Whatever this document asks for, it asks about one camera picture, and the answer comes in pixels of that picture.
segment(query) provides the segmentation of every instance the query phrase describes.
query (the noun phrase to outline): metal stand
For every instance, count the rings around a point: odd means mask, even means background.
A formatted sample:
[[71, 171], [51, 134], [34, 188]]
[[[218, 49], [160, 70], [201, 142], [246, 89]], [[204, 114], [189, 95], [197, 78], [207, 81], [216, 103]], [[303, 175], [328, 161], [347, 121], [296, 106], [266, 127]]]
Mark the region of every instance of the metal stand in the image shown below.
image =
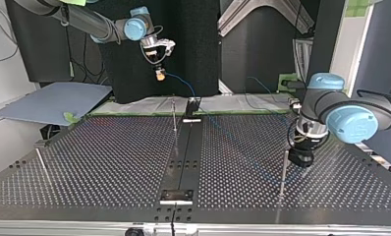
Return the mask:
[[272, 7], [280, 12], [301, 33], [306, 33], [314, 25], [314, 21], [306, 10], [299, 12], [299, 0], [235, 0], [226, 9], [218, 22], [219, 34], [226, 36], [245, 16], [258, 7]]

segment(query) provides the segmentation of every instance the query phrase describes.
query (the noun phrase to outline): small orange object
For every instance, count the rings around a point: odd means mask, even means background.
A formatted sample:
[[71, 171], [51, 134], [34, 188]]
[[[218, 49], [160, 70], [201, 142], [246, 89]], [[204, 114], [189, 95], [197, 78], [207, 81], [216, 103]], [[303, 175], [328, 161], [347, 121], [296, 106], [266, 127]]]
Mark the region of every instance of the small orange object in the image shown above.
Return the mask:
[[165, 75], [162, 73], [156, 73], [156, 79], [158, 81], [163, 81], [163, 80], [165, 80]]

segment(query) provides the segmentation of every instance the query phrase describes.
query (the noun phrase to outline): black cable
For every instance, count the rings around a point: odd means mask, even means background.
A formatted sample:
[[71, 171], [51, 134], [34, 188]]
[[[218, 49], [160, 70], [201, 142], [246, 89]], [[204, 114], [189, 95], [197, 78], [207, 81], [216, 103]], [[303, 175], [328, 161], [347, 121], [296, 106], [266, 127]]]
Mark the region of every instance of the black cable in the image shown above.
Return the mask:
[[[377, 92], [377, 91], [371, 91], [371, 90], [365, 90], [365, 89], [358, 89], [356, 91], [356, 93], [358, 94], [359, 97], [363, 97], [362, 93], [382, 96], [385, 99], [387, 99], [389, 101], [389, 103], [391, 104], [391, 94], [385, 94], [385, 93], [381, 93], [381, 92]], [[389, 125], [388, 128], [386, 128], [386, 130], [389, 130], [389, 129], [391, 129], [391, 124]]]
[[365, 89], [358, 89], [356, 91], [356, 93], [358, 94], [359, 97], [363, 97], [362, 93], [367, 93], [367, 94], [383, 96], [385, 98], [386, 97], [391, 98], [391, 94], [385, 94], [385, 93], [381, 93], [381, 92], [377, 92], [377, 91], [371, 91], [371, 90], [365, 90]]
[[16, 49], [15, 49], [15, 51], [12, 53], [12, 55], [0, 59], [0, 62], [11, 59], [12, 57], [14, 57], [14, 56], [18, 53], [18, 50], [19, 50], [19, 46], [16, 46]]
[[172, 213], [172, 219], [171, 219], [171, 235], [172, 236], [175, 236], [174, 219], [175, 219], [175, 210]]
[[100, 58], [101, 60], [101, 66], [100, 66], [100, 72], [98, 73], [92, 73], [92, 71], [88, 68], [86, 62], [85, 62], [85, 58], [86, 58], [86, 52], [87, 52], [87, 33], [84, 34], [84, 51], [83, 51], [83, 65], [84, 65], [84, 68], [85, 70], [91, 74], [92, 76], [101, 76], [103, 73], [104, 73], [104, 63], [103, 63], [103, 60]]
[[[76, 61], [76, 60], [74, 59], [73, 53], [72, 53], [72, 50], [71, 50], [70, 36], [69, 36], [67, 27], [65, 27], [65, 31], [66, 31], [66, 38], [67, 38], [67, 44], [68, 44], [68, 54], [69, 54], [69, 57], [70, 57], [70, 62], [71, 62], [72, 65], [73, 65], [74, 75], [76, 74], [75, 66], [77, 66], [77, 67], [84, 73], [84, 77], [83, 77], [81, 83], [84, 83], [85, 80], [88, 78], [88, 79], [91, 80], [94, 84], [98, 84], [97, 81], [95, 81], [92, 77], [90, 77], [90, 76], [88, 75], [85, 66], [82, 65], [81, 63], [79, 63], [78, 61]], [[83, 55], [84, 55], [84, 52], [85, 52], [85, 47], [86, 47], [86, 44], [84, 44]], [[75, 78], [76, 78], [76, 77], [72, 77], [72, 78], [70, 79], [70, 82], [73, 82]]]
[[301, 81], [304, 84], [305, 90], [307, 90], [306, 81], [304, 80], [303, 75], [301, 74], [301, 70], [300, 70], [301, 67], [300, 67], [299, 55], [297, 53], [297, 43], [296, 43], [296, 40], [297, 40], [297, 25], [299, 23], [299, 17], [300, 17], [300, 13], [301, 13], [301, 9], [302, 8], [303, 8], [303, 4], [300, 1], [299, 10], [297, 11], [297, 16], [296, 16], [296, 22], [294, 23], [294, 55], [296, 56], [297, 67], [299, 68], [300, 79], [301, 79]]
[[332, 105], [329, 105], [327, 106], [326, 108], [324, 108], [320, 114], [318, 115], [318, 120], [320, 121], [320, 123], [323, 124], [323, 122], [321, 122], [321, 118], [322, 116], [329, 110], [332, 110], [333, 108], [337, 107], [337, 106], [341, 106], [341, 105], [350, 105], [350, 104], [362, 104], [362, 105], [368, 105], [368, 106], [372, 106], [372, 107], [375, 107], [375, 108], [378, 108], [379, 110], [382, 110], [386, 113], [388, 113], [389, 115], [391, 115], [391, 110], [383, 107], [383, 106], [380, 106], [378, 104], [375, 104], [375, 103], [372, 103], [372, 102], [368, 102], [368, 101], [358, 101], [358, 100], [347, 100], [347, 101], [340, 101], [340, 102], [337, 102], [337, 103], [334, 103]]

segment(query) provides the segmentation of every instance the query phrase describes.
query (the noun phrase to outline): black metal bracket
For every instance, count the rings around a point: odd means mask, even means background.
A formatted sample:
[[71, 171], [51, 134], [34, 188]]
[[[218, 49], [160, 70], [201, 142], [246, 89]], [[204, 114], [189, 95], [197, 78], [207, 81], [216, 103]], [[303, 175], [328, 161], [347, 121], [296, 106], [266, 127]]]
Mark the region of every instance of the black metal bracket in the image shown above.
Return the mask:
[[186, 114], [184, 115], [184, 123], [201, 122], [201, 119], [194, 115], [198, 111], [201, 104], [201, 97], [190, 97], [187, 101]]
[[160, 203], [162, 205], [192, 205], [193, 190], [163, 190]]

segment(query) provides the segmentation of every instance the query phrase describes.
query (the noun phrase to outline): blue cable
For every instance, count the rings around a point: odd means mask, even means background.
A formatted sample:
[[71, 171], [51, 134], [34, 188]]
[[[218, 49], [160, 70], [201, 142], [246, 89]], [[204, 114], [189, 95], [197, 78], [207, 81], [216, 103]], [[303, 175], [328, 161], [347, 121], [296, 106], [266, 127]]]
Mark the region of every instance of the blue cable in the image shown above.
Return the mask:
[[174, 78], [180, 80], [184, 85], [186, 85], [186, 86], [188, 86], [190, 88], [190, 90], [192, 91], [193, 97], [196, 97], [195, 89], [192, 87], [192, 85], [190, 85], [190, 83], [188, 83], [185, 80], [181, 79], [181, 77], [173, 75], [173, 74], [165, 73], [165, 75], [170, 76], [170, 77], [174, 77]]
[[[272, 95], [271, 90], [270, 90], [268, 87], [266, 87], [260, 80], [258, 80], [256, 77], [247, 77], [247, 78], [248, 78], [248, 79], [256, 80], [258, 84], [260, 84], [265, 90], [268, 91], [268, 93], [272, 96], [272, 99], [273, 99], [275, 102], [279, 102], [279, 101], [277, 101], [277, 100], [275, 99], [275, 97]], [[268, 109], [268, 108], [265, 108], [265, 107], [263, 107], [263, 108], [261, 108], [261, 107], [253, 107], [253, 106], [249, 103], [249, 101], [248, 101], [248, 97], [247, 97], [247, 94], [246, 94], [246, 85], [245, 85], [245, 99], [246, 99], [248, 105], [249, 105], [251, 108], [254, 108], [254, 109], [264, 109], [264, 110], [269, 111], [269, 112], [272, 113], [272, 114], [277, 115], [278, 118], [281, 117], [281, 114], [280, 114], [280, 113], [275, 112], [275, 111], [273, 111], [273, 110], [270, 110], [270, 109]], [[289, 127], [290, 122], [288, 121], [288, 119], [287, 119], [286, 116], [282, 116], [282, 121], [285, 123], [285, 126]]]
[[[170, 74], [170, 73], [166, 73], [165, 75], [170, 76], [170, 77], [174, 77], [174, 78], [180, 80], [183, 84], [185, 84], [187, 87], [189, 87], [189, 89], [190, 89], [190, 90], [192, 91], [192, 93], [193, 93], [193, 96], [196, 97], [195, 90], [193, 89], [192, 85], [190, 85], [190, 83], [186, 82], [186, 81], [183, 80], [181, 77], [176, 76], [176, 75], [173, 75], [173, 74]], [[213, 117], [211, 117], [211, 116], [210, 116], [206, 111], [204, 111], [201, 107], [199, 107], [199, 109], [200, 109], [202, 112], [204, 112], [205, 115], [207, 115], [207, 117], [208, 117], [208, 119], [210, 120], [210, 122], [213, 123], [213, 125], [214, 125], [218, 130], [221, 130], [221, 131], [225, 134], [226, 137], [228, 137], [230, 140], [234, 141], [234, 142], [239, 146], [239, 143], [240, 143], [240, 142], [238, 142], [238, 140], [237, 140], [236, 138], [234, 138], [234, 136], [233, 136], [230, 132], [228, 132], [227, 130], [225, 130], [224, 128], [222, 128], [222, 127], [218, 124], [218, 122], [217, 122], [216, 120], [214, 120]], [[263, 168], [261, 168], [261, 167], [256, 163], [256, 161], [255, 161], [254, 159], [248, 158], [248, 160], [251, 160], [251, 161], [253, 162], [253, 166], [254, 166], [255, 168], [257, 168], [260, 172], [262, 172], [262, 174], [265, 176], [265, 179], [266, 179], [267, 181], [271, 182], [272, 184], [280, 184], [280, 183], [281, 183], [280, 181], [276, 180], [276, 177], [275, 177], [275, 176], [273, 176], [272, 174], [266, 173], [266, 171], [263, 170]], [[302, 171], [300, 171], [299, 173], [295, 174], [294, 176], [292, 176], [292, 177], [289, 178], [289, 179], [287, 178], [287, 179], [285, 180], [285, 183], [286, 183], [286, 184], [289, 184], [290, 182], [292, 182], [293, 180], [295, 180], [295, 179], [297, 178], [297, 176], [298, 176], [299, 174], [301, 174], [301, 173], [302, 173]]]

